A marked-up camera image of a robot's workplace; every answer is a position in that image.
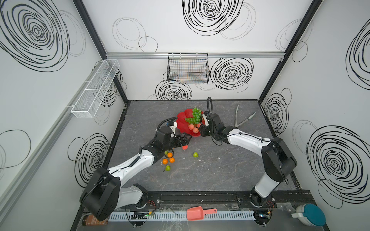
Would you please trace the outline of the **green grape bunch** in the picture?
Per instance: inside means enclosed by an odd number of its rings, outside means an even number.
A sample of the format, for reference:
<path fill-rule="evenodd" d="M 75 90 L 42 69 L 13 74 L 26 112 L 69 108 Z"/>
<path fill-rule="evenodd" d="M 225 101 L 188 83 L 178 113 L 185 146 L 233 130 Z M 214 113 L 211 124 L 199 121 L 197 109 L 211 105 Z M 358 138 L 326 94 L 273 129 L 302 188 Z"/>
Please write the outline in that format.
<path fill-rule="evenodd" d="M 198 108 L 193 108 L 191 110 L 192 112 L 192 116 L 191 117 L 187 117 L 185 119 L 185 121 L 188 123 L 188 124 L 193 124 L 193 125 L 197 125 L 198 123 L 201 122 L 201 119 L 202 119 L 202 111 Z"/>

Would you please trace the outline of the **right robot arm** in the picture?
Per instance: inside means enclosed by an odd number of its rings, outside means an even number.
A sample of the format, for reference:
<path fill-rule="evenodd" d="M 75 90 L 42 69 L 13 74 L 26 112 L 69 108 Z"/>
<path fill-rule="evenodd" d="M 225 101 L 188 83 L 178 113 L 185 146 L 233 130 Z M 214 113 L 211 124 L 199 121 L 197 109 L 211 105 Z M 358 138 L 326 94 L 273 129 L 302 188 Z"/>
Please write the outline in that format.
<path fill-rule="evenodd" d="M 297 167 L 297 161 L 285 141 L 279 137 L 262 138 L 232 126 L 225 126 L 217 114 L 202 115 L 202 137 L 211 136 L 217 145 L 227 143 L 247 149 L 262 158 L 265 173 L 251 190 L 251 204 L 261 208 L 268 197 Z"/>

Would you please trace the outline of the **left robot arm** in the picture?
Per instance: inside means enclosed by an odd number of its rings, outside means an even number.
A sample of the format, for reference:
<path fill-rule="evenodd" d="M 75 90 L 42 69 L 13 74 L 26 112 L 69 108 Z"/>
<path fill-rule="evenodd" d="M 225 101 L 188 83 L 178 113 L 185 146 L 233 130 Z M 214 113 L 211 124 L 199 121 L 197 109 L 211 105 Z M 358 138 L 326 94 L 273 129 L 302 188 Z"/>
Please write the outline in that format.
<path fill-rule="evenodd" d="M 144 207 L 147 190 L 139 184 L 124 187 L 140 171 L 152 166 L 174 148 L 186 149 L 191 135 L 179 129 L 161 127 L 149 143 L 139 148 L 139 153 L 109 169 L 98 168 L 90 178 L 81 197 L 81 206 L 98 221 L 107 219 L 118 208 L 134 205 Z"/>

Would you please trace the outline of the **red flower-shaped bowl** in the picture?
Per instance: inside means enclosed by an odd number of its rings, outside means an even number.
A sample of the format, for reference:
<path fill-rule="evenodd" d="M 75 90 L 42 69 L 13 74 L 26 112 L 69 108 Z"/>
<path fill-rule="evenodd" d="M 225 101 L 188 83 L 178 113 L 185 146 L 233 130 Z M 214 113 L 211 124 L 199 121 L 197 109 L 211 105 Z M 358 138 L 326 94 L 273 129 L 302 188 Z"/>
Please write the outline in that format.
<path fill-rule="evenodd" d="M 204 119 L 202 117 L 202 114 L 204 113 L 204 111 L 202 111 L 200 109 L 197 109 L 197 111 L 200 111 L 200 115 L 197 117 L 198 120 L 195 122 L 195 124 L 193 124 L 192 129 L 190 129 L 189 126 L 191 125 L 191 123 L 188 123 L 188 119 L 189 118 L 194 118 L 193 117 L 193 110 L 194 110 L 194 108 L 189 108 L 189 109 L 186 109 L 184 112 L 180 112 L 177 115 L 176 123 L 177 123 L 178 129 L 182 133 L 189 134 L 193 137 L 198 137 L 198 136 L 201 135 L 201 133 L 200 132 L 194 133 L 193 129 L 194 128 L 198 129 L 199 128 L 198 124 L 200 122 L 202 123 L 202 125 L 205 125 Z"/>

